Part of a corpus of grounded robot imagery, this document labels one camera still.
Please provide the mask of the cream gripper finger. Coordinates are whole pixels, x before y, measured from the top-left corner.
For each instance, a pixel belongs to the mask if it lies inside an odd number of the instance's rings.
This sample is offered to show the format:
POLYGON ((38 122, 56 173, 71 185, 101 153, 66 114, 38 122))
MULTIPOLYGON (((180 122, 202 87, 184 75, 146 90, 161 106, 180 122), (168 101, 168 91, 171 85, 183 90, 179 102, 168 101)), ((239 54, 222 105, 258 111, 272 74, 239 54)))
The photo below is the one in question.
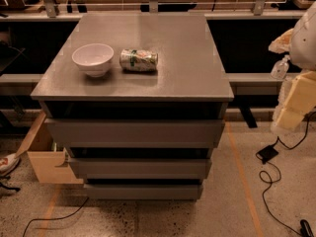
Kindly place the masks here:
POLYGON ((297 129, 305 117, 305 112, 300 109, 278 105, 273 114, 271 131, 274 134, 288 134, 297 129))

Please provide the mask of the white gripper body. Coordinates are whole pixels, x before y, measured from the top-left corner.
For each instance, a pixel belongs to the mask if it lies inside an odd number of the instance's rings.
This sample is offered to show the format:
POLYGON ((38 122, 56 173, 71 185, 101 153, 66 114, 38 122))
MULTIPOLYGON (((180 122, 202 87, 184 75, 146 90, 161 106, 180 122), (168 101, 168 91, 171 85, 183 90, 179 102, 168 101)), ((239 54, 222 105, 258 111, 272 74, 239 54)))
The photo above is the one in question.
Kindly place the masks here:
POLYGON ((305 116, 316 107, 316 72, 303 70, 295 77, 286 76, 278 96, 278 112, 305 116))

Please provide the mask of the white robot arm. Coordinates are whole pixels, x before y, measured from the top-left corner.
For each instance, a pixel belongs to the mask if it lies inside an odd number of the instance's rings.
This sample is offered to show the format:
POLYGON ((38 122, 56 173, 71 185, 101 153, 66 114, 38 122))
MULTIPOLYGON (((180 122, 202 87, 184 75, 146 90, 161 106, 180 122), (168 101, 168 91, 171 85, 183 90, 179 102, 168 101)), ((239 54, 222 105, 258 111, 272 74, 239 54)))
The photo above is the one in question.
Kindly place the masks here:
POLYGON ((316 107, 316 2, 292 29, 270 44, 269 51, 285 52, 271 72, 274 79, 283 80, 271 130, 287 134, 316 107))

